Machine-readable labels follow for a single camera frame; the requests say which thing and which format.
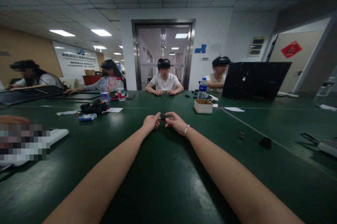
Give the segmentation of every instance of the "door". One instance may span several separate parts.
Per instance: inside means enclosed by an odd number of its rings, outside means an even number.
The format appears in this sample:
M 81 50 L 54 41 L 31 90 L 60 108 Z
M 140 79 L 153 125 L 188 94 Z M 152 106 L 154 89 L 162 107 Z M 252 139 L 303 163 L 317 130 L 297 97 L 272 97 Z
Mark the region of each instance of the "door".
M 158 73 L 160 58 L 170 60 L 170 73 L 178 77 L 185 90 L 188 89 L 191 29 L 192 25 L 185 24 L 136 26 L 138 90 L 144 91 Z
M 292 62 L 291 67 L 283 80 L 280 92 L 292 92 L 294 90 L 321 36 L 322 31 L 278 35 L 269 62 Z M 281 50 L 294 41 L 296 41 L 303 50 L 290 58 L 287 58 Z

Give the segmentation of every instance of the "cardboard box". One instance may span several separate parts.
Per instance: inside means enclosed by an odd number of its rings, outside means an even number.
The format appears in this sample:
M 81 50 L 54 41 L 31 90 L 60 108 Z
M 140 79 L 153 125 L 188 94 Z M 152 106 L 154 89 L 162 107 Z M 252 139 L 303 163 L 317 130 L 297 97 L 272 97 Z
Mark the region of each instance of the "cardboard box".
M 212 113 L 213 103 L 209 102 L 206 99 L 195 99 L 194 108 L 197 111 L 197 113 Z
M 95 75 L 95 71 L 94 70 L 84 70 L 85 75 Z

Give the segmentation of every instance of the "white t-shirt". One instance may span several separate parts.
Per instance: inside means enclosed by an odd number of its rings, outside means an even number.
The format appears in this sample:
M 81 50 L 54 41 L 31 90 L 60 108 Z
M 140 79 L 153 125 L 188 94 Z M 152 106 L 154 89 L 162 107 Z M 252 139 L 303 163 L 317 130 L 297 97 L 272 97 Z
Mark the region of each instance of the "white t-shirt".
M 217 81 L 214 78 L 214 74 L 209 74 L 209 75 L 205 76 L 205 78 L 206 78 L 206 81 L 211 81 L 212 83 L 224 83 L 225 79 L 226 79 L 226 76 L 222 75 L 222 78 L 221 78 L 220 81 Z M 223 90 L 223 88 L 214 88 L 214 89 L 211 89 L 211 88 L 207 87 L 207 91 L 222 92 L 222 90 Z
M 168 91 L 177 89 L 177 85 L 180 84 L 177 76 L 171 73 L 169 73 L 168 76 L 169 77 L 167 78 L 166 82 L 161 78 L 159 74 L 156 74 L 152 78 L 151 83 L 153 83 L 153 85 L 156 85 L 156 90 Z
M 26 87 L 27 83 L 24 78 L 22 78 L 20 81 L 17 81 L 15 84 L 20 85 L 22 87 Z M 40 77 L 39 83 L 37 83 L 36 79 L 33 82 L 33 85 L 55 85 L 57 87 L 62 88 L 60 82 L 56 79 L 56 77 L 49 75 L 49 74 L 43 74 Z

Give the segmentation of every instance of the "doorway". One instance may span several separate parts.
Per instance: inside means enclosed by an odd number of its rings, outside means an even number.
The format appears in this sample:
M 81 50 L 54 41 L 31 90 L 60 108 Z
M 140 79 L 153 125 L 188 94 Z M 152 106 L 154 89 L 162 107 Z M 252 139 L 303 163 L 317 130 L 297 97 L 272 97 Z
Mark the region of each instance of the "doorway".
M 191 67 L 191 44 L 194 23 L 133 23 L 136 41 L 135 63 L 137 90 L 145 90 L 158 73 L 158 60 L 169 59 L 170 73 L 177 76 L 185 90 L 188 90 Z

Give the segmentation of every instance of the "red label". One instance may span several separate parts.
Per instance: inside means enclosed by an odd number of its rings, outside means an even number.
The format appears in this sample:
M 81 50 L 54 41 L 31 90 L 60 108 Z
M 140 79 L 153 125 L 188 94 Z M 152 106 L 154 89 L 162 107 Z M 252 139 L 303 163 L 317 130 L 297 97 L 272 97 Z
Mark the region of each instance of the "red label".
M 303 50 L 303 48 L 298 44 L 297 41 L 294 41 L 286 46 L 284 49 L 281 49 L 281 52 L 282 54 L 284 54 L 285 57 L 290 58 L 301 50 Z

